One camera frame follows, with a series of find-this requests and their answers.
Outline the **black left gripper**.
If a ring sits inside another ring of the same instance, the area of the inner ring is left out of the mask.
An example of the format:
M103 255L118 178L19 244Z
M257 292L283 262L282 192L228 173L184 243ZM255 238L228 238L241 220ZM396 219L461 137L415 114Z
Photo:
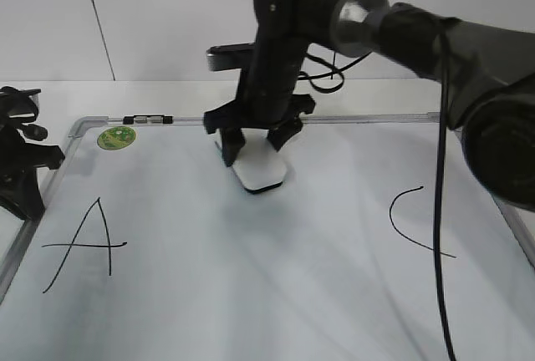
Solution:
M45 211L37 169L57 170L65 156L44 145L48 131L37 124L40 89L1 88L1 207L23 221Z

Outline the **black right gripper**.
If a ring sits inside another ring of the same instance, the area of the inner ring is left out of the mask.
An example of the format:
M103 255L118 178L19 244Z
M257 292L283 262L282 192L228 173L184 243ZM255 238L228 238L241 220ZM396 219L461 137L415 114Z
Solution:
M303 122L297 116L312 114L315 107L309 94L293 93L308 41L258 36L253 44L249 67L240 69L235 99L203 116L209 135L220 130L222 159L226 167L233 165L246 144L241 128L270 130L267 140L279 152L302 130Z

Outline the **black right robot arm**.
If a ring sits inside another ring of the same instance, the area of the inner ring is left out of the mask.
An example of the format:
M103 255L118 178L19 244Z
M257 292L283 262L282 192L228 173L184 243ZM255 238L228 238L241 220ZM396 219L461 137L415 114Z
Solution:
M213 70L238 69L233 101L207 111L208 134L219 133L232 165L245 129L266 130L275 149L302 127L314 102L295 94L308 48L348 58L377 53L440 83L446 125L461 132L476 179L495 197L534 208L534 36L442 17L388 0L253 0L252 43L208 50Z

